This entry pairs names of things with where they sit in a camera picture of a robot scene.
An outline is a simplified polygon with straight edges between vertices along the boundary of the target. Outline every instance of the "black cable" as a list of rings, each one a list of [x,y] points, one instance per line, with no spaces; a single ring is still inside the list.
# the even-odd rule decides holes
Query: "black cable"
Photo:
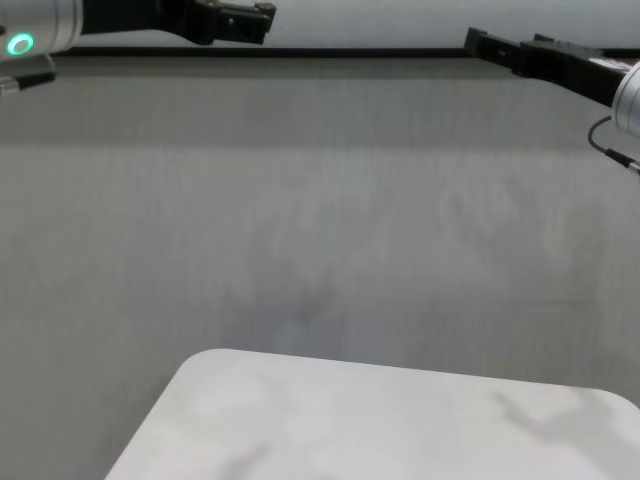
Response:
[[[596,130],[598,128],[600,128],[602,125],[604,125],[607,122],[611,121],[611,117],[605,117],[602,120],[597,121],[596,123],[593,124],[593,127],[591,127],[591,129],[589,130],[589,145],[591,145],[593,148],[595,148],[596,150],[598,150],[600,153],[604,153],[605,155],[607,154],[607,149],[604,147],[601,147],[600,145],[598,145],[595,140],[593,139],[593,134],[596,133]]]
[[[596,123],[593,124],[593,126],[589,129],[589,135],[587,137],[589,139],[589,145],[591,145],[593,148],[598,150],[600,153],[609,157],[614,162],[622,165],[624,168],[632,169],[633,171],[638,173],[636,167],[639,167],[640,165],[633,158],[623,153],[620,153],[616,150],[613,150],[611,148],[604,148],[600,146],[598,143],[596,143],[596,141],[593,139],[593,135],[596,132],[596,130],[600,128],[602,125],[604,125],[605,123],[610,121],[611,121],[611,117],[605,117],[602,120],[598,120]]]

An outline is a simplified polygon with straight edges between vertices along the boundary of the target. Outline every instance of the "table surface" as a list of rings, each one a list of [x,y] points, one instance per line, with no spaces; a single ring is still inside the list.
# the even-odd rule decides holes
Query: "table surface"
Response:
[[[108,480],[631,480],[611,393],[232,350],[186,361]]]

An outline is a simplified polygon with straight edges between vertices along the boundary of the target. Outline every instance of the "robotic arm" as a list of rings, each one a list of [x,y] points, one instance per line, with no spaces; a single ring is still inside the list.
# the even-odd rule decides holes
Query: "robotic arm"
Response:
[[[611,107],[612,115],[589,131],[589,143],[640,177],[638,161],[601,147],[593,139],[596,129],[610,120],[618,129],[640,138],[640,63],[629,65],[606,58],[601,50],[542,35],[517,44],[473,28],[469,29],[465,48],[472,56],[510,68],[514,75],[552,82]]]
[[[0,0],[0,62],[71,48],[80,35],[163,30],[198,45],[214,40],[262,44],[276,14],[220,0]],[[0,96],[52,81],[55,68],[0,77]]]

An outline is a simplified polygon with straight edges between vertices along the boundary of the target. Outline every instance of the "led ring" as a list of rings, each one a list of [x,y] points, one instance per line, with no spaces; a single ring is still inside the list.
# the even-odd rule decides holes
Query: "led ring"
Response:
[[[19,55],[29,53],[31,50],[33,50],[35,44],[36,41],[32,35],[29,35],[28,33],[19,33],[11,40],[9,40],[9,43],[7,44],[7,52],[9,52],[9,55],[17,57]]]

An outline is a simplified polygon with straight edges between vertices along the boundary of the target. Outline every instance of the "white board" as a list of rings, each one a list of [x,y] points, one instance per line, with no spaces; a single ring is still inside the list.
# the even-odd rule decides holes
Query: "white board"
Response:
[[[107,480],[637,480],[639,442],[602,391],[212,350]]]
[[[265,44],[272,48],[456,48],[463,45],[470,26],[513,40],[527,40],[534,33],[541,33],[590,46],[640,47],[637,0],[272,0],[272,3],[278,6],[278,14]],[[80,45],[175,47],[189,43],[164,33],[137,32],[87,37]]]

